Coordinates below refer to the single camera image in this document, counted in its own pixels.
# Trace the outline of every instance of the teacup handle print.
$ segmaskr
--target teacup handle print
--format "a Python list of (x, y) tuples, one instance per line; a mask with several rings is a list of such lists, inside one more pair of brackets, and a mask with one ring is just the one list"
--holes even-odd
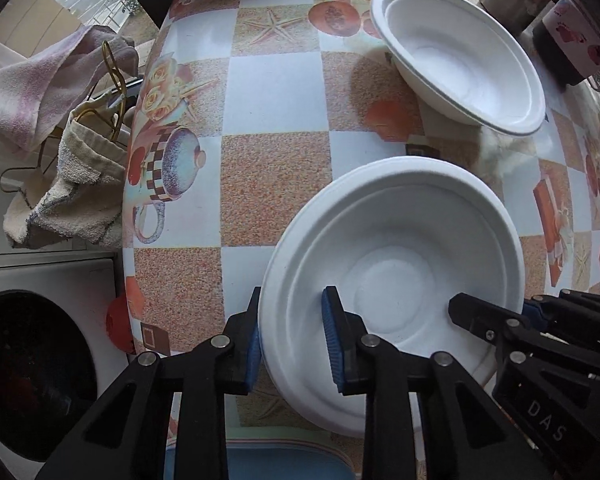
[(136, 237), (143, 244), (152, 244), (154, 243), (162, 234), (162, 230), (164, 229), (164, 202), (151, 202), (151, 204), (155, 207), (155, 212), (158, 215), (158, 225), (155, 227), (155, 231), (150, 236), (144, 236), (142, 234), (142, 224), (144, 222), (139, 221), (140, 217), (144, 216), (146, 205), (136, 206), (134, 208), (134, 231), (136, 232)]

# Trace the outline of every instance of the washing machine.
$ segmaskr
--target washing machine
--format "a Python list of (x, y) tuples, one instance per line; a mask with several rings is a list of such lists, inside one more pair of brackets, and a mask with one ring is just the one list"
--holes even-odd
[(0, 268), (0, 460), (32, 480), (127, 366), (109, 340), (113, 262)]

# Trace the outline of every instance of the towel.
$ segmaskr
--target towel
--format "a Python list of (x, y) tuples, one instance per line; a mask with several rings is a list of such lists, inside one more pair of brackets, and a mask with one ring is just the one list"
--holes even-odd
[(110, 94), (86, 101), (69, 114), (58, 147), (55, 178), (35, 170), (18, 190), (4, 216), (3, 229), (14, 248), (37, 249), (71, 237), (107, 248), (122, 247), (122, 193), (126, 151), (105, 136), (110, 128)]
[(81, 27), (35, 56), (0, 69), (0, 140), (13, 153), (35, 150), (105, 75), (105, 40), (120, 70), (137, 75), (133, 41), (99, 25)]

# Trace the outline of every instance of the metal pin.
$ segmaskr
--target metal pin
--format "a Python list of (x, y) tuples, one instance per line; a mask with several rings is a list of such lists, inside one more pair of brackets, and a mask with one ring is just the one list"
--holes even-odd
[(360, 342), (369, 348), (375, 348), (380, 344), (380, 338), (375, 334), (365, 334), (360, 338)]
[(454, 358), (447, 352), (436, 352), (433, 354), (433, 360), (440, 366), (449, 366), (451, 363), (453, 363)]
[(211, 346), (215, 348), (225, 348), (226, 346), (229, 346), (230, 342), (231, 339), (229, 339), (229, 336), (224, 334), (218, 334), (211, 338)]
[(524, 354), (524, 352), (520, 352), (518, 350), (516, 350), (515, 352), (511, 352), (511, 354), (509, 354), (509, 358), (517, 365), (521, 365), (523, 362), (526, 361), (526, 355)]
[(158, 360), (158, 356), (153, 352), (142, 352), (138, 356), (138, 364), (140, 366), (151, 366)]

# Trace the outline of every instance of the bowl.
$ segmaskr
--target bowl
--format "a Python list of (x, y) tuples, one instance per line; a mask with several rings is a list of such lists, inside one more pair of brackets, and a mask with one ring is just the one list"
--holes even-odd
[(327, 285), (370, 333), (421, 356), (448, 351), (484, 385), (496, 369), (492, 347), (451, 322), (448, 300), (466, 292), (520, 312), (524, 278), (515, 227), (476, 176), (420, 156), (373, 162), (316, 194), (280, 238), (260, 295), (264, 361), (298, 413), (362, 436), (364, 396), (341, 396), (331, 378)]
[(435, 110), (514, 136), (540, 127), (536, 69), (482, 9), (466, 0), (372, 0), (371, 18), (404, 80)]

